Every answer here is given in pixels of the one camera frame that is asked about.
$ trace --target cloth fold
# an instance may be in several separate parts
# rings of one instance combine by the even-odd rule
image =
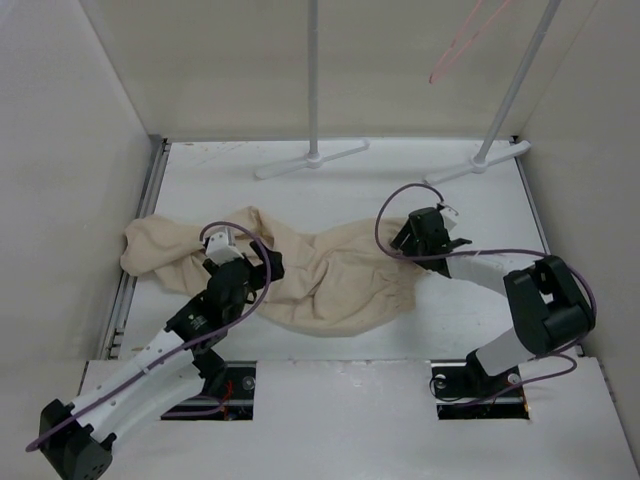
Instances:
[[[374,219],[317,234],[298,233],[256,207],[225,220],[282,253],[285,276],[271,284],[258,312],[283,327],[309,335],[352,336],[415,308],[415,283],[424,271],[379,251]],[[405,221],[383,220],[381,238],[390,241]],[[202,267],[200,230],[159,215],[134,220],[125,229],[128,245],[120,264],[132,276],[155,272],[166,288],[194,296],[209,279]],[[258,261],[246,235],[234,233],[240,251]]]

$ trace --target table surface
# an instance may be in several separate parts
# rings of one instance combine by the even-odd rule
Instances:
[[[428,171],[465,162],[480,141],[460,139],[372,139],[368,151],[258,181],[253,170],[305,154],[306,142],[174,143],[156,213],[205,224],[238,208],[255,205],[300,232],[375,217],[399,186],[420,181]],[[321,141],[321,152],[360,145],[357,140]],[[493,148],[507,146],[496,142]],[[452,236],[474,247],[542,249],[542,241],[515,160],[440,187],[460,212]],[[406,216],[431,206],[427,191],[408,191],[389,209]],[[427,275],[416,285],[415,311],[351,338],[317,338],[294,333],[254,315],[235,327],[217,347],[227,360],[379,360],[464,357],[511,326],[506,300],[468,282]],[[120,358],[131,358],[186,301],[163,289],[154,275],[139,279]]]
[[[151,422],[103,479],[638,480],[597,360],[578,362],[525,387],[530,420],[438,420],[424,360],[260,361],[252,421]],[[91,362],[84,390],[122,363]]]

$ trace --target white pole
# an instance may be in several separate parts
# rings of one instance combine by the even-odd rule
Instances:
[[[307,62],[309,68],[309,156],[318,155],[318,0],[309,0]]]
[[[518,90],[520,90],[522,82],[524,82],[524,79],[527,76],[527,72],[529,71],[529,67],[531,67],[533,60],[536,58],[538,49],[540,48],[540,45],[542,44],[542,41],[547,34],[549,25],[551,25],[551,21],[556,15],[561,1],[562,0],[549,0],[547,8],[545,9],[544,13],[542,14],[542,18],[540,19],[540,23],[538,24],[538,27],[536,28],[536,31],[531,38],[531,42],[529,42],[527,51],[525,52],[524,57],[522,57],[522,61],[520,62],[518,71],[511,81],[511,86],[509,87],[509,90],[507,90],[507,94],[502,100],[502,104],[498,109],[498,113],[496,113],[496,116],[493,119],[493,123],[491,124],[491,127],[489,128],[489,131],[484,138],[484,142],[480,147],[480,151],[473,158],[474,164],[486,166],[487,153],[489,152],[489,148],[498,136],[498,131],[500,130],[500,127],[502,127],[502,123],[504,122],[505,118],[507,118],[507,114],[509,113],[511,106],[513,105],[513,101],[518,94]]]

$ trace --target beige wall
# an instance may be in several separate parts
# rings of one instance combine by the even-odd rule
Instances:
[[[149,156],[79,2],[0,2],[0,365],[95,354]]]
[[[486,0],[470,32],[502,2]],[[521,130],[594,2],[564,0],[506,133]],[[306,133],[306,0],[82,3],[149,132]],[[430,86],[430,70],[475,4],[320,1],[321,133],[483,135],[547,0],[513,2]]]
[[[604,362],[640,459],[640,2],[599,0],[523,137],[552,250],[591,282],[589,347]]]

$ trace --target screw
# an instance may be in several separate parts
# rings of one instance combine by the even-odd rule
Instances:
[[[439,373],[438,375],[436,375],[433,378],[435,379],[435,381],[433,382],[433,385],[438,390],[442,390],[443,388],[445,388],[447,386],[447,377],[445,377],[442,373]]]
[[[515,385],[516,383],[520,383],[521,378],[520,375],[518,375],[517,373],[510,373],[507,376],[507,382],[509,382],[511,385]]]
[[[256,379],[253,377],[244,377],[242,379],[242,388],[245,390],[253,390],[256,388]]]

